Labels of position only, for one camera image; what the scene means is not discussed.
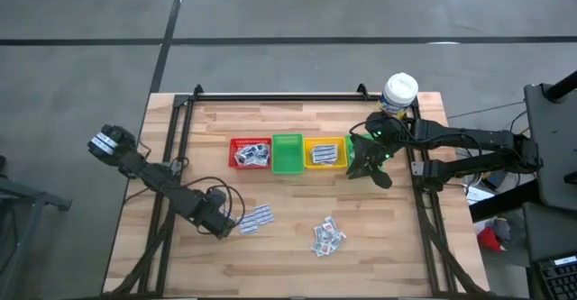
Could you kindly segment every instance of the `concrete floor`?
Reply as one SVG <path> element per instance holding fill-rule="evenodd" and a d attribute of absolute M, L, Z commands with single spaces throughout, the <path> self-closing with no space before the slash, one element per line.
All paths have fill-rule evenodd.
<path fill-rule="evenodd" d="M 0 0 L 0 39 L 161 38 L 172 0 Z M 175 37 L 525 36 L 577 32 L 577 0 L 183 0 Z M 0 47 L 0 153 L 14 180 L 74 198 L 49 210 L 22 297 L 97 295 L 126 181 L 87 153 L 104 123 L 138 132 L 159 47 Z M 577 44 L 172 47 L 161 92 L 378 90 L 406 71 L 448 115 L 522 100 L 575 70 Z M 451 125 L 501 129 L 511 106 Z M 491 288 L 523 282 L 487 261 Z"/>

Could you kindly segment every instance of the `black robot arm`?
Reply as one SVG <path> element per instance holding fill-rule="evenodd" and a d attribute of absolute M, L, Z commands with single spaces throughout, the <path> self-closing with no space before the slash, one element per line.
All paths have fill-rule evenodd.
<path fill-rule="evenodd" d="M 372 140 L 353 133 L 364 124 Z M 367 121 L 351 129 L 355 158 L 347 171 L 349 178 L 370 175 L 375 184 L 389 188 L 392 182 L 387 173 L 379 170 L 382 162 L 393 157 L 403 147 L 433 150 L 438 147 L 490 150 L 468 159 L 444 162 L 428 160 L 413 162 L 411 170 L 421 177 L 420 184 L 427 191 L 442 191 L 452 177 L 504 169 L 512 173 L 529 174 L 541 167 L 538 148 L 522 134 L 509 131 L 484 131 L 448 128 L 434 121 L 397 119 L 383 112 L 369 115 Z"/>
<path fill-rule="evenodd" d="M 226 194 L 216 188 L 206 194 L 181 186 L 171 168 L 149 163 L 136 149 L 136 142 L 127 130 L 105 125 L 89 143 L 88 150 L 105 164 L 118 167 L 127 177 L 138 177 L 151 191 L 166 196 L 175 212 L 193 223 L 203 226 L 216 238 L 228 236 L 234 221 L 220 213 Z"/>

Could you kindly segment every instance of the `red object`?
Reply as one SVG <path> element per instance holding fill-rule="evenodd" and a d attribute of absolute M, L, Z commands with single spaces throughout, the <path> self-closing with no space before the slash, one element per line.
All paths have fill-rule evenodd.
<path fill-rule="evenodd" d="M 485 227 L 485 229 L 479 232 L 477 240 L 481 246 L 485 246 L 491 250 L 501 251 L 495 232 L 491 227 Z"/>
<path fill-rule="evenodd" d="M 258 165 L 248 165 L 248 166 L 241 166 L 236 162 L 234 159 L 234 153 L 239 150 L 240 148 L 246 145 L 252 144 L 259 144 L 264 143 L 269 145 L 269 161 L 267 162 L 267 166 L 258 166 Z M 232 138 L 230 148 L 228 151 L 228 167 L 235 168 L 235 169 L 266 169 L 270 168 L 270 158 L 272 157 L 272 139 L 271 138 Z"/>

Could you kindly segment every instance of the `wooden table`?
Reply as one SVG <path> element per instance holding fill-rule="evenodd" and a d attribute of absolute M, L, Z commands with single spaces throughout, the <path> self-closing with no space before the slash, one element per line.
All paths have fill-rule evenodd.
<path fill-rule="evenodd" d="M 151 95 L 142 127 L 142 142 L 152 149 L 150 161 L 161 159 L 173 96 Z M 439 93 L 419 93 L 418 98 L 423 118 L 447 125 Z M 376 109 L 375 102 L 195 103 L 188 136 L 190 166 L 183 174 L 183 183 L 204 176 L 220 177 L 243 195 L 247 211 L 256 205 L 271 204 L 275 221 L 252 235 L 242 236 L 235 229 L 228 238 L 218 241 L 213 236 L 199 235 L 194 226 L 177 216 L 165 295 L 429 295 L 403 150 L 385 163 L 393 180 L 389 190 L 375 186 L 367 177 L 349 180 L 344 170 L 306 170 L 292 177 L 227 166 L 231 138 L 270 137 L 280 132 L 302 132 L 305 137 L 343 136 Z M 173 157 L 177 154 L 176 142 L 174 148 Z M 455 157 L 453 149 L 448 148 L 432 150 L 430 155 L 444 160 Z M 210 185 L 213 183 L 194 187 L 204 190 Z M 131 182 L 127 195 L 142 187 L 142 182 Z M 147 192 L 137 196 L 124 207 L 105 291 L 116 287 L 142 255 L 153 195 Z M 488 289 L 463 189 L 446 186 L 439 195 L 452 253 L 475 282 Z M 239 214 L 237 198 L 234 204 L 234 213 Z M 310 250 L 313 227 L 329 214 L 348 239 L 330 257 L 317 258 Z M 435 257 L 444 286 L 441 260 Z M 155 275 L 156 269 L 151 273 L 152 281 Z"/>

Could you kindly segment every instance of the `cable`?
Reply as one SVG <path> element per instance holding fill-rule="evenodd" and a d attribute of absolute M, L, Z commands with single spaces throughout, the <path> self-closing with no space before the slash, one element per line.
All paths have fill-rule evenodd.
<path fill-rule="evenodd" d="M 226 223 L 226 221 L 228 221 L 228 219 L 231 218 L 232 212 L 233 212 L 233 194 L 231 193 L 231 189 L 228 188 L 228 186 L 224 186 L 224 185 L 219 185 L 219 186 L 211 186 L 209 187 L 206 192 L 210 192 L 213 188 L 218 188 L 218 187 L 224 187 L 226 188 L 226 193 L 228 194 L 228 211 L 226 213 L 226 220 L 224 221 Z"/>
<path fill-rule="evenodd" d="M 191 185 L 193 185 L 193 184 L 196 184 L 196 183 L 198 183 L 198 182 L 202 182 L 202 181 L 208 180 L 208 179 L 213 179 L 213 180 L 215 180 L 215 181 L 218 181 L 218 182 L 221 184 L 220 186 L 223 186 L 223 187 L 226 188 L 226 192 L 228 193 L 228 195 L 231 195 L 230 190 L 232 189 L 232 190 L 238 195 L 239 199 L 241 200 L 241 204 L 243 205 L 243 213 L 241 214 L 241 217 L 239 218 L 238 222 L 235 223 L 232 228 L 236 227 L 237 225 L 239 225 L 239 224 L 241 223 L 241 221 L 242 221 L 243 218 L 244 218 L 244 214 L 246 213 L 246 207 L 245 207 L 245 204 L 244 204 L 244 199 L 243 199 L 243 197 L 241 196 L 241 194 L 236 190 L 236 188 L 234 188 L 234 187 L 232 187 L 232 186 L 228 186 L 222 179 L 220 179 L 220 178 L 218 178 L 218 177 L 201 177 L 201 178 L 199 178 L 199 179 L 195 179 L 195 180 L 193 180 L 193 181 L 191 181 L 191 182 L 188 182 L 188 183 L 186 183 L 186 184 L 184 184 L 184 185 L 181 185 L 180 187 L 188 187 L 188 186 L 191 186 Z M 233 202 L 233 199 L 230 197 L 230 205 L 229 205 L 229 208 L 231 209 L 231 211 L 232 211 L 232 202 Z M 226 219 L 228 220 L 228 219 L 230 219 L 230 217 L 231 217 L 231 212 L 228 213 Z"/>
<path fill-rule="evenodd" d="M 473 138 L 473 137 L 472 137 L 471 135 L 469 135 L 469 134 L 466 134 L 466 133 L 448 133 L 448 134 L 441 134 L 441 135 L 438 135 L 438 136 L 436 136 L 436 137 L 433 137 L 433 138 L 429 138 L 429 139 L 425 139 L 425 140 L 420 141 L 420 140 L 418 140 L 418 139 L 413 135 L 413 133 L 409 130 L 409 128 L 408 128 L 403 122 L 401 122 L 398 118 L 396 118 L 396 117 L 394 117 L 394 116 L 387 116 L 387 117 L 385 117 L 384 119 L 383 119 L 383 118 L 379 118 L 379 119 L 372 119 L 372 120 L 369 120 L 369 121 L 364 121 L 364 122 L 361 122 L 361 123 L 356 123 L 351 129 L 349 129 L 349 133 L 350 133 L 351 135 L 357 136 L 357 137 L 359 137 L 359 138 L 368 140 L 367 138 L 361 136 L 360 134 L 354 133 L 354 132 L 353 132 L 354 129 L 356 129 L 356 128 L 358 128 L 358 127 L 360 127 L 361 125 L 366 124 L 366 123 L 378 122 L 378 121 L 383 121 L 383 120 L 385 120 L 385 121 L 395 121 L 396 123 L 398 123 L 398 125 L 400 125 L 400 128 L 401 128 L 401 129 L 408 135 L 408 137 L 410 138 L 410 142 L 414 142 L 414 143 L 428 143 L 428 142 L 437 141 L 437 140 L 439 140 L 439 139 L 442 139 L 442 138 L 445 138 L 445 137 L 449 137 L 449 136 L 466 137 L 466 138 L 470 139 L 471 141 L 473 141 L 473 142 L 477 145 L 477 148 L 478 148 L 478 150 L 479 150 L 479 156 L 482 155 L 482 147 L 481 147 L 481 144 L 480 144 L 475 138 Z"/>
<path fill-rule="evenodd" d="M 467 184 L 453 184 L 453 183 L 444 183 L 444 184 L 447 185 L 447 186 L 464 187 L 464 189 L 465 189 L 465 196 L 467 196 L 467 195 L 469 194 L 469 188 L 470 188 L 471 186 L 476 186 L 477 184 L 479 184 L 479 183 L 473 184 L 472 182 L 473 182 L 474 180 L 475 180 L 475 179 L 472 178 L 469 182 L 467 182 Z"/>
<path fill-rule="evenodd" d="M 204 234 L 204 235 L 211 235 L 211 234 L 212 234 L 211 232 L 201 232 L 201 231 L 200 231 L 200 226 L 197 227 L 197 232 L 198 232 L 199 234 Z"/>
<path fill-rule="evenodd" d="M 123 205 L 126 205 L 126 203 L 127 203 L 130 199 L 132 199 L 132 198 L 134 198 L 134 197 L 136 197 L 136 196 L 138 196 L 138 195 L 141 195 L 142 193 L 144 193 L 144 192 L 146 192 L 146 191 L 148 191 L 148 190 L 150 190 L 150 188 L 149 188 L 149 187 L 146 187 L 146 188 L 144 188 L 143 190 L 138 191 L 138 192 L 134 193 L 133 195 L 130 195 L 130 196 L 126 197 L 126 198 L 124 199 Z"/>
<path fill-rule="evenodd" d="M 468 150 L 468 149 L 466 149 L 466 148 L 457 148 L 457 149 L 458 149 L 458 150 L 465 150 L 465 151 L 467 152 L 467 154 L 468 154 L 468 156 L 466 156 L 466 157 L 474 157 L 474 156 L 471 154 L 471 151 Z"/>
<path fill-rule="evenodd" d="M 148 156 L 151 154 L 152 149 L 151 149 L 149 146 L 147 146 L 147 145 L 145 145 L 144 143 L 142 143 L 141 141 L 138 141 L 138 144 L 140 144 L 140 145 L 143 146 L 146 150 L 148 150 L 148 151 L 146 151 L 146 154 L 144 154 L 144 159 L 148 159 Z"/>
<path fill-rule="evenodd" d="M 511 126 L 508 128 L 509 131 L 513 132 L 513 125 L 515 124 L 515 121 L 518 120 L 518 118 L 520 118 L 521 116 L 523 116 L 523 114 L 525 114 L 526 112 L 527 110 L 521 112 L 519 115 L 517 115 L 515 119 L 513 119 L 513 121 L 511 121 Z"/>
<path fill-rule="evenodd" d="M 18 227 L 16 226 L 16 212 L 14 211 L 14 206 L 10 205 L 10 207 L 8 208 L 8 211 L 10 212 L 10 215 L 12 216 L 12 229 L 13 229 L 13 234 L 14 234 L 14 247 L 12 248 L 12 251 L 10 252 L 10 255 L 8 256 L 8 258 L 6 259 L 6 261 L 4 262 L 4 264 L 2 264 L 2 267 L 0 267 L 0 276 L 4 273 L 4 271 L 6 270 L 6 268 L 8 267 L 8 264 L 10 264 L 10 261 L 12 260 L 12 257 L 14 256 L 16 250 L 18 249 Z"/>
<path fill-rule="evenodd" d="M 177 161 L 177 160 L 179 160 L 179 158 L 173 159 L 173 160 L 170 162 L 169 167 L 172 168 L 172 165 L 173 165 L 174 162 Z M 183 161 L 182 161 L 182 162 L 183 162 L 182 168 L 180 169 L 180 171 L 179 171 L 178 173 L 175 173 L 174 176 L 180 176 L 180 175 L 182 175 L 182 171 L 183 171 L 186 167 L 188 167 L 188 164 L 190 164 L 190 160 L 189 160 L 188 158 L 183 157 L 182 160 L 183 160 Z M 124 199 L 123 205 L 126 205 L 126 203 L 128 203 L 128 201 L 129 201 L 130 199 L 135 198 L 136 196 L 141 195 L 142 193 L 144 193 L 144 192 L 146 192 L 146 191 L 148 191 L 148 190 L 150 190 L 150 188 L 149 188 L 149 187 L 146 187 L 146 188 L 144 188 L 143 190 L 138 191 L 138 192 L 134 193 L 133 195 L 128 196 L 127 198 Z"/>
<path fill-rule="evenodd" d="M 483 113 L 483 112 L 487 112 L 487 111 L 497 110 L 497 109 L 507 107 L 507 106 L 520 105 L 523 103 L 524 103 L 524 101 L 520 101 L 520 102 L 515 102 L 515 103 L 509 103 L 506 105 L 494 106 L 494 107 L 490 107 L 490 108 L 482 109 L 482 110 L 478 110 L 478 111 L 471 111 L 471 112 L 467 112 L 467 113 L 463 113 L 463 114 L 451 115 L 451 116 L 447 116 L 447 119 L 454 119 L 456 117 L 461 117 L 461 116 L 465 116 L 465 115 L 469 115 L 469 114 L 479 114 L 479 113 Z"/>

